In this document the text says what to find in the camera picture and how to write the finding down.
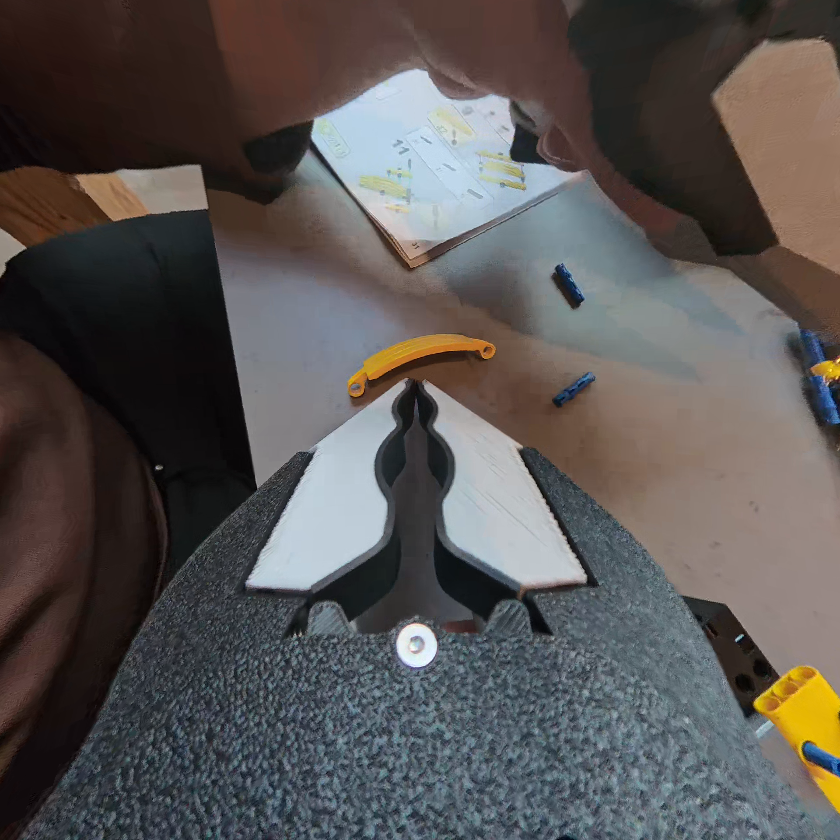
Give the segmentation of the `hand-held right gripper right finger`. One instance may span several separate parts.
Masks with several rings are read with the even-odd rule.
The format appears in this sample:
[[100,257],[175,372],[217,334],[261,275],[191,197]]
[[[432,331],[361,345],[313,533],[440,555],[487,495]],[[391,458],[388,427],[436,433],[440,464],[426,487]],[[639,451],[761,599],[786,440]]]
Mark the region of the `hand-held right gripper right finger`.
[[429,382],[418,402],[429,406],[426,431],[444,454],[443,547],[515,597],[588,584],[522,446]]

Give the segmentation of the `instruction booklet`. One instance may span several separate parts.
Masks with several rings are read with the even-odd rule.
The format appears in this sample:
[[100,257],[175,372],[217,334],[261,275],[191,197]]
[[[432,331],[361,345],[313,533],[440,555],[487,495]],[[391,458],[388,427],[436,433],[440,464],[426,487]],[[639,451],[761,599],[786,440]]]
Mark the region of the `instruction booklet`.
[[451,100],[398,74],[314,121],[331,171],[410,268],[518,216],[582,174],[511,158],[508,100]]

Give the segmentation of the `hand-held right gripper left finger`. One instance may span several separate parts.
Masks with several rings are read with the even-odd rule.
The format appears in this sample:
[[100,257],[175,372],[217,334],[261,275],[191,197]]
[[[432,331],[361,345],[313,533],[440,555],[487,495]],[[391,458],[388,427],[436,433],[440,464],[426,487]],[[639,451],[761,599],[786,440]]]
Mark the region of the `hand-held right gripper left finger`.
[[387,550],[415,392],[415,382],[403,380],[314,446],[247,591],[320,595]]

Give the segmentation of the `person's black trouser legs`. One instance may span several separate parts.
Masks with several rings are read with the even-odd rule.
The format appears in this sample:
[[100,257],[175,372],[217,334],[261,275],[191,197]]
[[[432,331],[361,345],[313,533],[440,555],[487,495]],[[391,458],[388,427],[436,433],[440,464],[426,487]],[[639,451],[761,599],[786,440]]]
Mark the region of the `person's black trouser legs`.
[[21,252],[2,328],[56,362],[149,462],[164,582],[257,489],[208,211],[126,219]]

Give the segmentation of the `clear bag yellow grey parts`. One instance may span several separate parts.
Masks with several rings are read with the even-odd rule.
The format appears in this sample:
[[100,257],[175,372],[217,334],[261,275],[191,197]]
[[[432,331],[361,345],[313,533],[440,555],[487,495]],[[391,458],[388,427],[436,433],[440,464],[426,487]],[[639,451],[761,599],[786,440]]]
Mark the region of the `clear bag yellow grey parts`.
[[821,336],[798,326],[791,347],[802,369],[802,386],[829,447],[839,454],[839,354]]

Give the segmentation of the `yellow curved arc beam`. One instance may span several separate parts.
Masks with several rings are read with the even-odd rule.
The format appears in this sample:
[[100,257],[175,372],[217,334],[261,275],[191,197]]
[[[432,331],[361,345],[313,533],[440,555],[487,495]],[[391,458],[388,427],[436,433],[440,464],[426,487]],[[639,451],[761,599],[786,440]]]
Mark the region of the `yellow curved arc beam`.
[[349,383],[351,398],[361,398],[370,382],[403,368],[405,365],[448,353],[474,353],[481,360],[492,360],[497,349],[488,341],[469,338],[462,334],[433,334],[405,341],[369,357]]

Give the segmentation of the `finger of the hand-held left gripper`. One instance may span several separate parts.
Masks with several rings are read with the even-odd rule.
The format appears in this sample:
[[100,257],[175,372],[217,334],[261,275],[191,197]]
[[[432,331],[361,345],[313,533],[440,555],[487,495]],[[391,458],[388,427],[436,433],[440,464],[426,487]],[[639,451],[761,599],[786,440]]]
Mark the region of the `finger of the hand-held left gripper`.
[[839,72],[823,40],[756,48],[713,97],[783,246],[839,260]]

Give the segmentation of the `small blue connector pin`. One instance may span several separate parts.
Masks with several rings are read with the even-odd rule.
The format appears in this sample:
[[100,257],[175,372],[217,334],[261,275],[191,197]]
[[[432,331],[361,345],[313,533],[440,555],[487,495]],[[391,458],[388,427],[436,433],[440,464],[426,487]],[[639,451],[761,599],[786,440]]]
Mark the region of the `small blue connector pin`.
[[579,309],[585,301],[585,296],[564,264],[558,264],[555,267],[553,279],[568,305],[573,309]]
[[552,398],[552,405],[555,408],[563,408],[568,405],[574,399],[578,398],[586,388],[594,384],[596,376],[594,373],[585,373],[578,377],[573,384],[563,388],[556,397]]

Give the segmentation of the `yellow black brick assembly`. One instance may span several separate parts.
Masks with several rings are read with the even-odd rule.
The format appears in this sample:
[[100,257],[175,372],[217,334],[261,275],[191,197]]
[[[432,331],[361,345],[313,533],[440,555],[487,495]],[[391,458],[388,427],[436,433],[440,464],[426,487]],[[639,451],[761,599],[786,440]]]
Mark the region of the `yellow black brick assembly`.
[[812,666],[779,674],[730,607],[685,603],[777,772],[816,817],[839,817],[839,693]]

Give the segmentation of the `person's brown shirt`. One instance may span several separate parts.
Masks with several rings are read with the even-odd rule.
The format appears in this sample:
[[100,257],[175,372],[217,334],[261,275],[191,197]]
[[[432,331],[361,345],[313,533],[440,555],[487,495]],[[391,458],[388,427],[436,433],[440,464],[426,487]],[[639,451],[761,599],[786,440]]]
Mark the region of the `person's brown shirt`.
[[2,839],[86,741],[167,559],[151,468],[47,356],[2,334]]

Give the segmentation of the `person's left hand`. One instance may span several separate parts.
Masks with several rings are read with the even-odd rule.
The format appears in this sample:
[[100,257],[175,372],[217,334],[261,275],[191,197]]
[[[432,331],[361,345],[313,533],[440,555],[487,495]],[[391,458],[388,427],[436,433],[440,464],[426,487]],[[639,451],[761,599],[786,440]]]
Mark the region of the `person's left hand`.
[[589,77],[568,44],[563,2],[413,2],[418,51],[451,99],[507,97],[538,138],[541,158],[589,173],[646,234],[668,233],[678,216],[618,174],[592,125]]

